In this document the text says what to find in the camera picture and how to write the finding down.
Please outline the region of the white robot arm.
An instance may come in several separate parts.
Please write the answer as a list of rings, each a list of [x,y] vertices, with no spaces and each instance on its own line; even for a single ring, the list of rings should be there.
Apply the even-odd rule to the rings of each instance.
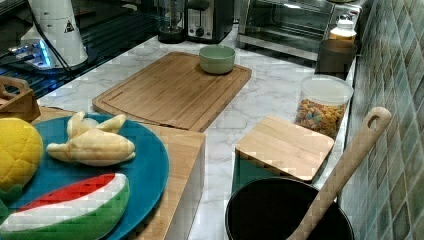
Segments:
[[[32,28],[21,38],[35,45],[28,64],[39,70],[76,68],[88,59],[71,0],[28,0]]]

